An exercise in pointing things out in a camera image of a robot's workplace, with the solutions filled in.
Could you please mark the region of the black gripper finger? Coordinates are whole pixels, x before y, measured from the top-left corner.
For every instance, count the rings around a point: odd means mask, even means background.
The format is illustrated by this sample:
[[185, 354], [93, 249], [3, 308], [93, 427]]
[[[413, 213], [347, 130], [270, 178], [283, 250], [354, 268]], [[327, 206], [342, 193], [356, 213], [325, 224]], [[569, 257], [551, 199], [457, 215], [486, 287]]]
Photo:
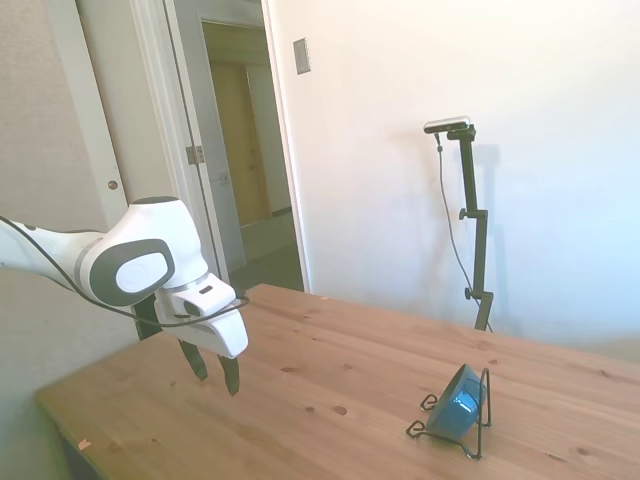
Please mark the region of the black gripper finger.
[[198, 347], [184, 340], [180, 340], [179, 345], [194, 375], [200, 381], [206, 380], [208, 369]]
[[239, 361], [222, 355], [218, 356], [218, 360], [224, 373], [226, 389], [231, 396], [235, 396], [240, 390]]

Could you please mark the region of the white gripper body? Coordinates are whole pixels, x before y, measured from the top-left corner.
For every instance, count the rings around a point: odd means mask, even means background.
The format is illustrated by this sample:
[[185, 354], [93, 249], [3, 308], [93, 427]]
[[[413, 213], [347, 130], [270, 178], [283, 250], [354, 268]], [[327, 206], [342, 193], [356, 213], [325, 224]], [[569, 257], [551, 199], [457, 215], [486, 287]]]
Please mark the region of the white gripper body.
[[160, 292], [154, 302], [162, 330], [173, 337], [214, 352], [226, 358], [237, 358], [248, 347], [249, 340], [238, 300], [223, 307], [211, 319], [188, 325], [196, 317], [177, 318], [169, 300]]

